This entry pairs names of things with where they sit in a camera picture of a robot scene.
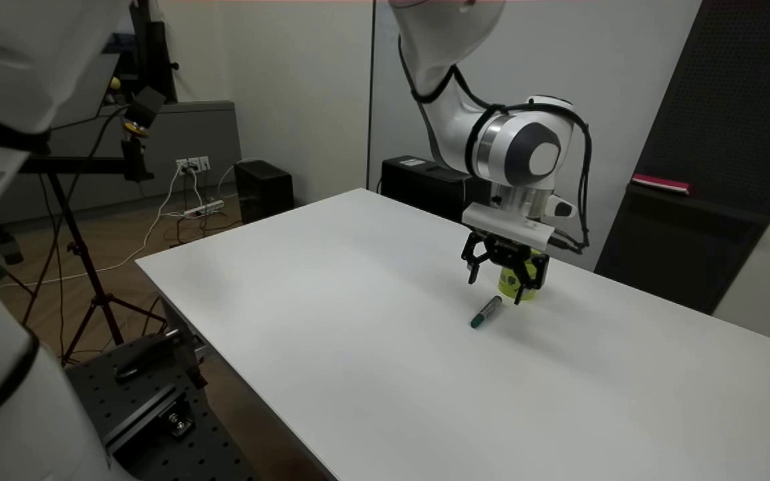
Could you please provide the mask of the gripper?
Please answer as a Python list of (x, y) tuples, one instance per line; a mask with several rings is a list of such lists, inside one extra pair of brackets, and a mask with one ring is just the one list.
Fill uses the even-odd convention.
[[(476, 254), (477, 247), (484, 251)], [(514, 270), (514, 304), (530, 301), (546, 283), (550, 257), (533, 250), (531, 246), (517, 243), (492, 232), (471, 231), (463, 246), (461, 259), (469, 271), (468, 284), (476, 283), (481, 265), (490, 262)]]

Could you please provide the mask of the yellow-green cup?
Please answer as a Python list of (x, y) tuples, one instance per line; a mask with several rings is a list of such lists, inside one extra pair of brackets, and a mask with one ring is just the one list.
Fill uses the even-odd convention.
[[(520, 288), (520, 286), (521, 283), (519, 280), (517, 280), (515, 273), (512, 270), (502, 267), (498, 281), (498, 289), (500, 293), (503, 296), (515, 301), (515, 298), (517, 297), (517, 290)], [(536, 294), (537, 291), (534, 289), (526, 289), (522, 294), (521, 300), (530, 301), (531, 299), (535, 298)]]

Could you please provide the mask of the green marker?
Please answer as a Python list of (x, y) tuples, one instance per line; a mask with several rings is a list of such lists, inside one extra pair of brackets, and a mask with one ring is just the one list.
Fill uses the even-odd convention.
[(489, 299), (489, 301), (480, 308), (479, 312), (474, 314), (470, 320), (469, 326), (471, 329), (479, 329), (492, 314), (501, 306), (503, 299), (501, 296), (495, 296)]

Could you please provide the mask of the wide black box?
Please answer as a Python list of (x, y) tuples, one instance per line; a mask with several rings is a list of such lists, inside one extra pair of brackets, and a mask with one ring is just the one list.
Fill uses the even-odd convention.
[(419, 210), (461, 223), (473, 203), (488, 205), (491, 184), (416, 156), (382, 162), (379, 194)]

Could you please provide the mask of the pink book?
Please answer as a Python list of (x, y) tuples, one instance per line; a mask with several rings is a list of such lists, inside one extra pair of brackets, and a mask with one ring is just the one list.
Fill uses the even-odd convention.
[(633, 174), (630, 178), (630, 182), (633, 185), (642, 186), (643, 188), (651, 188), (684, 196), (690, 195), (690, 183), (687, 182), (677, 182), (676, 180), (666, 178), (645, 176), (645, 174)]

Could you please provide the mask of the black pegboard cabinet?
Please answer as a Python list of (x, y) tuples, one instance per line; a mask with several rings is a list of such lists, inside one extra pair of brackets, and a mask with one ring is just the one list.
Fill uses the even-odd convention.
[(595, 272), (714, 313), (770, 225), (770, 0), (702, 0)]

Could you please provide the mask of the small black box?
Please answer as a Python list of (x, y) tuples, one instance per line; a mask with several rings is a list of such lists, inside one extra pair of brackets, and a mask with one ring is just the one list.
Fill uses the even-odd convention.
[(293, 177), (286, 170), (260, 159), (233, 167), (239, 213), (244, 224), (280, 215), (295, 208)]

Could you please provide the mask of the white power strip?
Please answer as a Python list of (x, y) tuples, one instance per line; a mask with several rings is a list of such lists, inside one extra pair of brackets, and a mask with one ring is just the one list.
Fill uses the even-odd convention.
[(185, 210), (181, 217), (184, 219), (198, 219), (205, 216), (210, 216), (217, 211), (221, 211), (225, 206), (223, 200), (215, 200), (211, 203), (203, 204), (196, 208)]

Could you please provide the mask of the grey cabinet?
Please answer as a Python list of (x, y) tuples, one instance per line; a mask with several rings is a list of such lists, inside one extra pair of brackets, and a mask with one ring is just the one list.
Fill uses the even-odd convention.
[[(88, 155), (113, 110), (114, 106), (106, 106), (101, 110), (100, 118), (55, 131), (51, 135), (51, 153), (54, 156)], [(166, 104), (148, 130), (149, 137), (144, 140), (144, 160), (155, 179), (137, 184), (128, 182), (123, 176), (82, 174), (70, 201), (74, 210), (159, 196), (167, 192), (177, 160), (207, 156), (210, 162), (205, 174), (208, 185), (216, 185), (222, 171), (241, 160), (236, 109), (232, 101)], [(122, 156), (121, 139), (122, 128), (120, 120), (116, 119), (105, 131), (97, 158)], [(0, 198), (0, 222), (21, 222), (45, 215), (39, 177), (18, 174)]]

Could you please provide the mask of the black clamp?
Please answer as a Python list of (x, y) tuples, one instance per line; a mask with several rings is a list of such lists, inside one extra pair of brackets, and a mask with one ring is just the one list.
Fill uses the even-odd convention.
[(174, 359), (175, 365), (183, 369), (196, 389), (204, 389), (208, 381), (202, 374), (201, 359), (198, 357), (198, 349), (204, 346), (198, 335), (186, 329), (173, 329), (153, 336), (115, 368), (116, 383), (128, 383), (146, 375), (159, 363)]

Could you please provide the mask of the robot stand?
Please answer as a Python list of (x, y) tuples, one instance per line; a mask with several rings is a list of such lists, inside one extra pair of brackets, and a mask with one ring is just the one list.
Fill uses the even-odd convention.
[(108, 454), (141, 481), (259, 481), (174, 359), (116, 383), (115, 368), (153, 336), (65, 369)]

